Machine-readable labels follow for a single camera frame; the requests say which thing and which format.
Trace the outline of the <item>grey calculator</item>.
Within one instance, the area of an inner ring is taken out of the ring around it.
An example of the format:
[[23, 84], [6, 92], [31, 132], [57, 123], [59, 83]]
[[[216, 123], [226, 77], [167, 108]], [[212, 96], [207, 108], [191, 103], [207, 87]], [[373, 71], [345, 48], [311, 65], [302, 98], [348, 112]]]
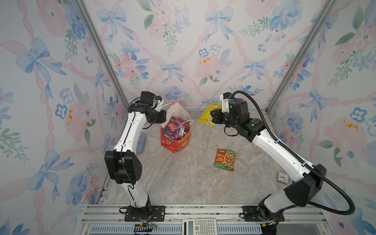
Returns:
[[215, 218], [194, 218], [182, 220], [182, 235], [217, 235]]

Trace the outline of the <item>green nut snack packet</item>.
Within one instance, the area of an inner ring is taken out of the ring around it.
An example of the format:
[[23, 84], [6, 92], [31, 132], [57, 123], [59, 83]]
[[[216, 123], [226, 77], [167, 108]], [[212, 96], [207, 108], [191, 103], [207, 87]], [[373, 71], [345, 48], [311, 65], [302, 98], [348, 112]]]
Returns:
[[214, 166], [219, 169], [234, 171], [236, 153], [231, 149], [218, 148], [215, 156]]

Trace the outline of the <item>yellow snack packet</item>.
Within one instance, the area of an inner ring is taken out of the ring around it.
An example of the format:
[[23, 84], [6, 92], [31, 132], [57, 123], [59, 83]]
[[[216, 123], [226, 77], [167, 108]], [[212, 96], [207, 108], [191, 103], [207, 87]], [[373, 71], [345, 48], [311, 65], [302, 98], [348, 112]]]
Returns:
[[215, 123], [212, 122], [213, 117], [211, 116], [211, 111], [214, 110], [221, 110], [222, 106], [219, 104], [215, 104], [210, 102], [204, 112], [202, 113], [200, 119], [198, 120], [198, 123], [200, 124], [207, 124], [207, 125], [215, 125]]

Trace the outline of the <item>small white card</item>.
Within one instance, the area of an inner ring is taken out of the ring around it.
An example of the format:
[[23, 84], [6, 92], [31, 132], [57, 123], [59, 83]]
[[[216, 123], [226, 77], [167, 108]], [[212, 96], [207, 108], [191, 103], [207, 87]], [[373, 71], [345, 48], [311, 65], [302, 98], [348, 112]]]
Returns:
[[282, 172], [279, 172], [278, 177], [277, 177], [277, 181], [287, 185], [289, 183], [289, 175], [282, 173]]

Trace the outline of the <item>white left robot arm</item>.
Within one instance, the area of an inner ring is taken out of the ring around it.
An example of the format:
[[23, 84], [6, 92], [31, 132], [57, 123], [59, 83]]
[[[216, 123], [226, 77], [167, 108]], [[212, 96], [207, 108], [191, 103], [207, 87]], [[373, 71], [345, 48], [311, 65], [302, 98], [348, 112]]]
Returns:
[[166, 111], [162, 109], [164, 101], [157, 97], [155, 102], [139, 100], [130, 105], [119, 141], [112, 151], [104, 155], [110, 178], [124, 188], [131, 198], [130, 206], [134, 208], [144, 208], [149, 201], [140, 183], [143, 167], [136, 154], [142, 130], [147, 123], [161, 124], [166, 121]]

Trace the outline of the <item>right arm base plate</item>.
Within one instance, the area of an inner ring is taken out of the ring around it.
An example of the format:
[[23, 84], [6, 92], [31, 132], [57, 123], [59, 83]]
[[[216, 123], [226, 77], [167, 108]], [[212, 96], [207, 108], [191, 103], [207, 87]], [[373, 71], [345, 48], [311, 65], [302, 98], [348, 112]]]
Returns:
[[285, 217], [282, 213], [272, 213], [268, 209], [260, 206], [242, 206], [240, 218], [244, 219], [246, 222], [271, 223], [285, 221]]

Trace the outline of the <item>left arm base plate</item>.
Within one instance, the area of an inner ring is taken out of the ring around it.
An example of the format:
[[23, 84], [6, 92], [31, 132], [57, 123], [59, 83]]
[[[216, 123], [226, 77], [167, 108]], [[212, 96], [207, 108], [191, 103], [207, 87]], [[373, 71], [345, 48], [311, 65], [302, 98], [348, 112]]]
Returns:
[[125, 222], [163, 222], [165, 219], [166, 206], [145, 206], [142, 208], [135, 208], [132, 206], [126, 207], [124, 214]]

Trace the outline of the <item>purple Fox's candy bag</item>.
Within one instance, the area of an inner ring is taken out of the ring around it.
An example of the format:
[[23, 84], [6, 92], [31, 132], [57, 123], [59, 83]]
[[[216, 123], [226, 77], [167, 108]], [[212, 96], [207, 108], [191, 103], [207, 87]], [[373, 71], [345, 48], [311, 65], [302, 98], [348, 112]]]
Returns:
[[189, 121], [181, 121], [171, 117], [164, 130], [174, 139], [180, 140], [185, 137], [190, 129]]

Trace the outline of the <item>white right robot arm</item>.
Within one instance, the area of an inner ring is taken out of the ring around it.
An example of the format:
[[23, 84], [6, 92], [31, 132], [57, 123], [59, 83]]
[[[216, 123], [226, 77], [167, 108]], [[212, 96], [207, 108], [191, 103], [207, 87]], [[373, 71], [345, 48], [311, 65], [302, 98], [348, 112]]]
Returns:
[[260, 119], [250, 118], [249, 113], [231, 116], [220, 109], [211, 111], [211, 116], [213, 123], [236, 129], [239, 135], [264, 150], [293, 180], [289, 186], [267, 196], [258, 204], [256, 214], [260, 219], [271, 220], [288, 208], [304, 207], [322, 188], [323, 180], [282, 147], [283, 142], [274, 140]]

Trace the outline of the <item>red paper gift bag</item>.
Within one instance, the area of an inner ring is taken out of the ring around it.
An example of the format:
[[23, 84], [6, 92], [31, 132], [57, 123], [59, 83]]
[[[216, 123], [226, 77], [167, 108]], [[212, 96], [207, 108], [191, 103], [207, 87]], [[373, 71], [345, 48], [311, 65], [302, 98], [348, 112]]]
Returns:
[[179, 103], [170, 106], [166, 113], [166, 121], [161, 124], [161, 146], [172, 153], [186, 148], [191, 137], [190, 114]]

